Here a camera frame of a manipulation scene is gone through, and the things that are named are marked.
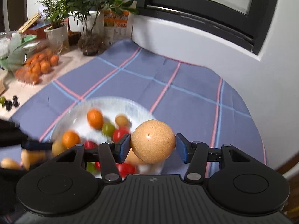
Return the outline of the red tomato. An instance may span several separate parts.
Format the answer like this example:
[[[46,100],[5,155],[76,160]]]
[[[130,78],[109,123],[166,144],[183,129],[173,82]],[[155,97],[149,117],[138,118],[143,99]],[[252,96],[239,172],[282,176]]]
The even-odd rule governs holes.
[[[130,129],[126,126],[120,126],[114,131],[112,135],[112,140],[114,142],[118,142],[126,133],[130,133]]]
[[[117,163],[116,166],[122,178],[125,178],[127,175],[135,174],[136,167],[129,163],[122,163],[122,164]]]

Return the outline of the large beige melon fruit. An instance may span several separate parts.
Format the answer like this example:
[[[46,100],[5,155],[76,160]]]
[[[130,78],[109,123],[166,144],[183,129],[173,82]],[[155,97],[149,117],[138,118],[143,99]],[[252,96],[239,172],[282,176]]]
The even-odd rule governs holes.
[[[171,127],[159,120],[140,124],[131,135],[131,149],[145,163],[156,164],[167,159],[176,146]]]

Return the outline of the dark grapes cluster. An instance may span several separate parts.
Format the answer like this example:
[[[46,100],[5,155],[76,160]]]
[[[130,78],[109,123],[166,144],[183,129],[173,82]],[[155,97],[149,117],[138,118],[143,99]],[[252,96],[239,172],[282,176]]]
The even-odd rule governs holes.
[[[5,100],[4,106],[7,111],[10,111],[12,107],[17,108],[19,106],[18,97],[14,95],[11,100]]]

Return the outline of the white ceramic plate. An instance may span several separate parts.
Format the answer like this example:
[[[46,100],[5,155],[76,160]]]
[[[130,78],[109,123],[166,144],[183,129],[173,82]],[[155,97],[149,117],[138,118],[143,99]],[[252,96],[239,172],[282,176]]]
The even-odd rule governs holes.
[[[104,124],[101,130],[92,128],[87,121],[87,113],[93,108],[100,110],[103,115]],[[96,149],[101,143],[113,143],[112,135],[120,126],[128,127],[129,134],[132,135],[140,124],[151,119],[155,120],[149,111],[125,98],[106,96],[87,100],[69,110],[54,126],[50,137],[54,142],[52,156],[58,156],[67,150],[62,144],[62,136],[67,130],[75,131],[80,136],[80,144],[85,148]],[[124,163],[135,166],[135,174],[140,175],[158,175],[164,166],[164,161],[156,164],[145,163],[131,148]]]

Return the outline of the orange tangerine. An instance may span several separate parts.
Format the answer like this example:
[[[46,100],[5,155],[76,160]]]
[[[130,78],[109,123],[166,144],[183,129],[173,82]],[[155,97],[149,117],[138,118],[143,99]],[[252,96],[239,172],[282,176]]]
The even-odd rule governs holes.
[[[62,136],[62,144],[67,149],[79,144],[80,142],[80,136],[75,131],[67,130]]]
[[[87,121],[89,125],[96,129],[96,130],[101,130],[104,121],[103,121],[103,115],[100,110],[98,109],[90,109],[87,113]]]

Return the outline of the blue plaid tablecloth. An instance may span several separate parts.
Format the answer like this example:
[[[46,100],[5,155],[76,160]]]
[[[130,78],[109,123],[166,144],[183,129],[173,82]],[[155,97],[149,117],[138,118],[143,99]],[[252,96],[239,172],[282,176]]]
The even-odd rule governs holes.
[[[95,58],[72,51],[61,60],[37,86],[11,83],[5,96],[17,96],[20,105],[11,111],[1,108],[1,117],[47,140],[72,107],[87,99],[119,96],[147,108],[190,141],[215,148],[231,144],[266,163],[263,142],[243,99],[212,70],[153,54],[127,39]]]

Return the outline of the green bowl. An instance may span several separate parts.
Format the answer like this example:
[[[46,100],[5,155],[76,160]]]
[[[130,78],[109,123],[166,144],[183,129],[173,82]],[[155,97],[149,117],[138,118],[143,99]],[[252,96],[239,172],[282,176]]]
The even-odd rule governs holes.
[[[36,35],[13,33],[1,38],[1,69],[16,71],[36,50]]]

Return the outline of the clear box of tangerines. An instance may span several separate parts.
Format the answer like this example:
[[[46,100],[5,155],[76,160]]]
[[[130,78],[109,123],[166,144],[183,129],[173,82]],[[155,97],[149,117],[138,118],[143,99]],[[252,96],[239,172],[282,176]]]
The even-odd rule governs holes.
[[[36,50],[26,59],[24,65],[13,71],[15,79],[22,83],[39,84],[41,76],[49,74],[59,64],[60,52],[53,49],[46,39],[37,42]]]

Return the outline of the printed menu card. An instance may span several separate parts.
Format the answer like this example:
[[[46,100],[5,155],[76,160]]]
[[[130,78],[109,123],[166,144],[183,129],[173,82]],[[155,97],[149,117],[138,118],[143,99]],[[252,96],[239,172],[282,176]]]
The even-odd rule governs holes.
[[[131,38],[134,15],[128,11],[117,14],[106,10],[103,13],[103,44],[106,47],[124,38]]]

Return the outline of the potted green plant white pot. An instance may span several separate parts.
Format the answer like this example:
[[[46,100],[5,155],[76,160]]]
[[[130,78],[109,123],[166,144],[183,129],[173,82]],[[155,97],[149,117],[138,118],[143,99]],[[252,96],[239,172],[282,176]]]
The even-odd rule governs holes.
[[[64,0],[36,0],[41,5],[39,11],[41,17],[50,23],[44,29],[46,38],[53,49],[58,52],[67,51],[70,48],[68,43],[68,17]]]

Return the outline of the plant in glass vase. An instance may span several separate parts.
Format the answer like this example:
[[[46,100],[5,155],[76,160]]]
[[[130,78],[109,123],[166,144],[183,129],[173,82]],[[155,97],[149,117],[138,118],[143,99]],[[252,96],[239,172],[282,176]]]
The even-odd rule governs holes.
[[[136,13],[130,0],[64,0],[67,11],[80,21],[83,32],[78,40],[78,48],[84,56],[94,56],[102,51],[103,35],[97,32],[98,17],[104,11],[123,14],[124,11]]]

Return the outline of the black window frame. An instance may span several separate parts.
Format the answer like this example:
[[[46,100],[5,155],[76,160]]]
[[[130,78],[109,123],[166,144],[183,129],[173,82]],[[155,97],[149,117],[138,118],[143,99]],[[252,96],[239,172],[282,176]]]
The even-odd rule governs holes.
[[[251,0],[245,13],[211,0],[136,0],[143,16],[201,29],[258,54],[277,0]]]

